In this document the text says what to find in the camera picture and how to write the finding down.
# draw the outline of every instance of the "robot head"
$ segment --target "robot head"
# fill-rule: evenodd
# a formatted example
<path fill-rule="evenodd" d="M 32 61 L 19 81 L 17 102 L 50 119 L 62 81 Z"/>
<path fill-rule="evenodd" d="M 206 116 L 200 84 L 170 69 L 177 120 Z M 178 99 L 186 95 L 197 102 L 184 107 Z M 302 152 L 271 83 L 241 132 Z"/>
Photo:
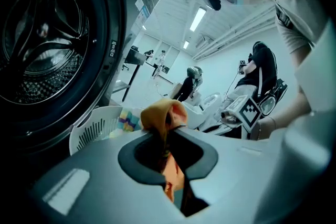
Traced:
<path fill-rule="evenodd" d="M 203 71 L 200 67 L 188 67 L 187 75 L 190 78 L 198 79 L 202 75 Z"/>

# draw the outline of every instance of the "fluorescent light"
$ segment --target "fluorescent light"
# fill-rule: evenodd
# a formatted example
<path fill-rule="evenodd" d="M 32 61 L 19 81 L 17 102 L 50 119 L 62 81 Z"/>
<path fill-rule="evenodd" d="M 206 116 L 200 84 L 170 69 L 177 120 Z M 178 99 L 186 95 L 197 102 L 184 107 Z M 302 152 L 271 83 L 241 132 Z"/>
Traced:
<path fill-rule="evenodd" d="M 189 42 L 186 41 L 186 42 L 184 43 L 183 49 L 186 49 L 186 48 L 188 47 L 188 45 L 189 45 Z"/>
<path fill-rule="evenodd" d="M 190 27 L 190 30 L 192 32 L 194 32 L 196 30 L 196 28 L 200 24 L 203 16 L 205 15 L 205 13 L 206 13 L 205 9 L 202 9 L 202 8 L 198 9 L 198 12 L 196 13 L 195 19 L 194 19 L 194 21 L 193 21 L 193 23 L 191 24 L 191 27 Z"/>

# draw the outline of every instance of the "white laundry basket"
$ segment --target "white laundry basket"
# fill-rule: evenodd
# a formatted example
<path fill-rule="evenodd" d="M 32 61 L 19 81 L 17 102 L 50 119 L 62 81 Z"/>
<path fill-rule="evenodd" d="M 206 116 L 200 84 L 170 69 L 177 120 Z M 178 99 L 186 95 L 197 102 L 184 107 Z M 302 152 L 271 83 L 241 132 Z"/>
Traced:
<path fill-rule="evenodd" d="M 92 114 L 81 127 L 74 127 L 70 133 L 70 155 L 84 148 L 98 137 L 107 137 L 118 126 L 121 106 L 104 106 L 92 110 Z"/>

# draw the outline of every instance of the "person's arm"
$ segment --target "person's arm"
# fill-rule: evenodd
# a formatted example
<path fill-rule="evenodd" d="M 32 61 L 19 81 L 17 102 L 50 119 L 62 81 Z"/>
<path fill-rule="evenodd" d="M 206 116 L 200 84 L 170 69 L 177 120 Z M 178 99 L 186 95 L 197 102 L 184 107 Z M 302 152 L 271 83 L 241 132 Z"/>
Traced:
<path fill-rule="evenodd" d="M 244 75 L 250 74 L 252 71 L 254 71 L 257 68 L 256 63 L 252 60 L 248 63 L 247 66 L 243 67 Z"/>
<path fill-rule="evenodd" d="M 290 50 L 293 64 L 295 68 L 298 68 L 311 51 L 309 41 L 298 31 L 286 28 L 280 21 L 277 21 L 277 26 Z M 252 130 L 251 139 L 267 139 L 275 129 L 287 127 L 293 120 L 308 114 L 310 111 L 308 100 L 301 87 L 299 87 L 297 96 L 286 109 L 259 121 L 259 124 Z"/>
<path fill-rule="evenodd" d="M 244 75 L 250 74 L 256 68 L 261 67 L 263 62 L 265 61 L 265 57 L 267 55 L 268 48 L 262 48 L 257 53 L 251 56 L 251 61 L 248 63 L 247 66 L 243 67 Z"/>

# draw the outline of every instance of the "ceiling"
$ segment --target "ceiling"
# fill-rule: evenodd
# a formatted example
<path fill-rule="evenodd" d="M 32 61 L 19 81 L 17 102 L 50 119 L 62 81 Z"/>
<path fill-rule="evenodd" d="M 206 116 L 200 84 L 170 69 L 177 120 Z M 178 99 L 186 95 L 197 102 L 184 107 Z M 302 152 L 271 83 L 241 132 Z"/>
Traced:
<path fill-rule="evenodd" d="M 210 42 L 229 32 L 246 17 L 258 11 L 260 3 L 254 5 L 232 5 L 222 2 L 218 12 L 208 8 L 203 0 L 160 0 L 154 12 L 145 23 L 146 34 L 183 49 L 185 41 L 190 44 L 186 49 L 191 55 L 197 54 L 196 45 L 202 37 Z M 207 10 L 195 32 L 190 31 L 198 8 Z"/>

